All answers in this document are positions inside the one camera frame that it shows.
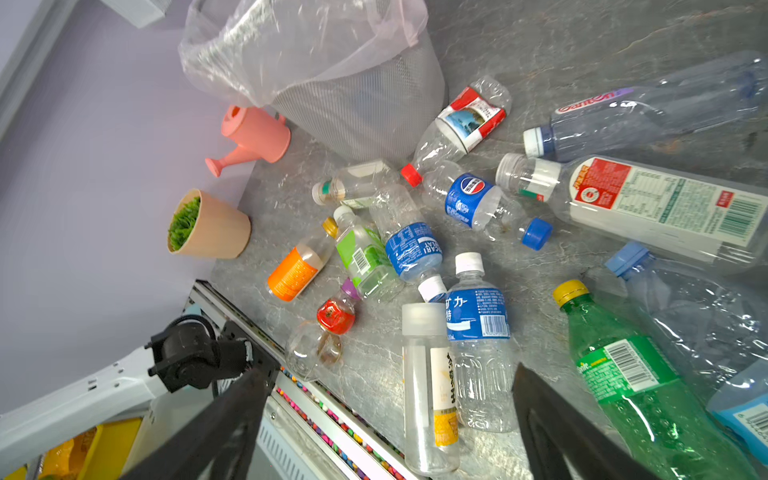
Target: white bottle cap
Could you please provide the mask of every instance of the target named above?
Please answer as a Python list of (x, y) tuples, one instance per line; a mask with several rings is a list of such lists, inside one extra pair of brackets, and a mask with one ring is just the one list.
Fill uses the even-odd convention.
[(346, 205), (342, 205), (341, 207), (333, 211), (333, 219), (338, 223), (339, 218), (341, 218), (342, 215), (351, 214), (351, 213), (352, 213), (351, 208), (347, 207)]
[(529, 128), (523, 132), (525, 154), (529, 157), (544, 156), (544, 141), (541, 139), (541, 127)]
[(447, 292), (448, 289), (445, 288), (445, 284), (439, 275), (431, 276), (419, 284), (419, 293), (422, 294), (425, 302), (432, 300), (438, 295), (445, 295)]
[(406, 303), (402, 306), (403, 336), (446, 336), (445, 304)]
[(477, 252), (464, 252), (456, 255), (456, 275), (461, 272), (483, 272), (485, 269), (482, 267), (482, 257)]

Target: blue bottle label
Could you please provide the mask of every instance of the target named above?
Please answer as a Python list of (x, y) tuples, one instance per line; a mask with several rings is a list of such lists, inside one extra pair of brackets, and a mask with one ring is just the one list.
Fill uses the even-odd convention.
[(412, 223), (387, 240), (386, 254), (398, 275), (412, 269), (419, 260), (442, 250), (432, 235), (429, 225)]
[(448, 339), (508, 339), (504, 294), (498, 288), (459, 290), (445, 301)]
[(712, 414), (741, 437), (760, 463), (768, 465), (768, 393), (751, 402)]
[(445, 196), (445, 212), (456, 220), (472, 228), (480, 200), (491, 191), (493, 184), (472, 174), (463, 174), (453, 182)]

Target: red label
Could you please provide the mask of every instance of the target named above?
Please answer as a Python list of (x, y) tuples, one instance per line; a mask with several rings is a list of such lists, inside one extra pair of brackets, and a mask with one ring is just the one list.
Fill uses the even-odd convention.
[(632, 167), (595, 158), (591, 167), (581, 167), (573, 187), (578, 190), (576, 201), (595, 207), (613, 207)]
[(733, 200), (733, 192), (723, 190), (720, 192), (720, 198), (717, 199), (717, 206), (728, 208), (731, 200)]

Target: yellow bottle cap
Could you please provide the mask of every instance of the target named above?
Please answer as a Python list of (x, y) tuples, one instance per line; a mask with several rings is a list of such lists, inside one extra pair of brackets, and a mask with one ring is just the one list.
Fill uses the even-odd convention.
[(339, 232), (336, 221), (331, 217), (326, 218), (326, 221), (323, 222), (323, 230), (333, 238), (336, 238), (336, 234)]
[(589, 290), (578, 280), (569, 280), (554, 289), (552, 296), (558, 306), (563, 306), (577, 296), (587, 295)]

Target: green plastic bottle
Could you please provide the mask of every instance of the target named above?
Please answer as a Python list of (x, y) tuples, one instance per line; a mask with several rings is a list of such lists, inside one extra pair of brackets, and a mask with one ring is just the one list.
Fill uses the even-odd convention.
[(649, 337), (578, 280), (553, 296), (568, 315), (571, 358), (636, 460), (665, 480), (758, 478)]

